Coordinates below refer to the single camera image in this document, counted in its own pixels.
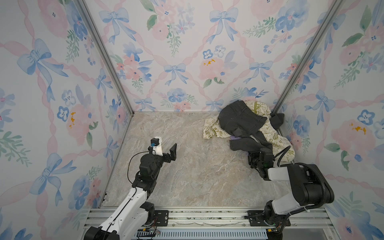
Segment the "black bracket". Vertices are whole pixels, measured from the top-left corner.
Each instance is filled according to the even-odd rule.
[[[154,226],[166,227],[168,225],[168,210],[155,210],[156,223]]]
[[[248,216],[254,216],[254,215],[263,213],[263,210],[248,210],[247,213],[248,213]],[[249,224],[251,225],[251,227],[260,227],[260,226],[271,227],[268,224],[266,224],[262,218],[263,217],[250,218]],[[273,226],[273,227],[277,227],[279,223],[283,221],[283,218],[284,218],[284,215],[281,216],[281,219],[278,219],[276,217],[274,217],[273,220],[270,219],[272,223],[276,224],[276,226]],[[291,225],[291,222],[288,219],[287,224],[285,226],[290,226],[290,225]]]

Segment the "marble floor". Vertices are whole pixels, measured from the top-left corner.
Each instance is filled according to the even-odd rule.
[[[136,112],[107,187],[102,206],[118,206],[130,183],[131,157],[147,151],[155,136],[162,137],[163,152],[177,143],[177,159],[164,163],[148,201],[158,207],[263,207],[290,191],[287,182],[264,181],[248,165],[246,153],[232,151],[229,138],[203,139],[204,119],[217,113]],[[130,165],[133,181],[140,158]]]

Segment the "black mounting plate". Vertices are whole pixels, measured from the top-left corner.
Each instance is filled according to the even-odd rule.
[[[254,215],[260,214],[262,212],[263,212],[263,210],[248,210],[247,211],[248,216],[254,216]],[[263,220],[257,221],[254,218],[249,219],[249,224],[251,225],[251,227],[260,227],[260,226],[268,226],[269,227],[269,225],[265,224],[265,222]],[[291,222],[288,219],[286,226],[290,226],[290,225],[291,225]]]
[[[155,219],[157,218],[157,223],[154,226],[166,227],[168,225],[168,210],[155,210]]]

